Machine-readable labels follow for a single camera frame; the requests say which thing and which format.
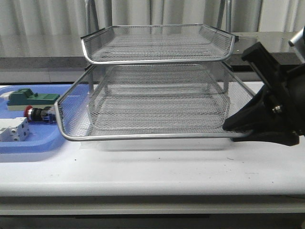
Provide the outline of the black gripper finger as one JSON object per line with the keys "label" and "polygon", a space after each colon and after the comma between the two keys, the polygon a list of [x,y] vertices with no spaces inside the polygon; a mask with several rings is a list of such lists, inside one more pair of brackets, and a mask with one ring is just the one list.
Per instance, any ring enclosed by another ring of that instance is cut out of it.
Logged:
{"label": "black gripper finger", "polygon": [[242,54],[242,60],[249,63],[264,84],[276,95],[288,94],[288,73],[283,66],[257,42]]}
{"label": "black gripper finger", "polygon": [[234,138],[234,142],[271,142],[285,146],[299,144],[299,135],[286,117],[272,111],[273,98],[267,87],[263,86],[242,109],[225,120],[223,130],[250,132],[245,137]]}

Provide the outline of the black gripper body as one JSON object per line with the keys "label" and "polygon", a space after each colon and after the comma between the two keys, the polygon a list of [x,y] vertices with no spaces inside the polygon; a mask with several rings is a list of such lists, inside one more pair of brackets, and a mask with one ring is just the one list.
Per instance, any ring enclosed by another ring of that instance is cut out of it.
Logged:
{"label": "black gripper body", "polygon": [[262,70],[262,80],[275,99],[273,109],[297,134],[305,134],[305,65],[286,71],[279,64]]}

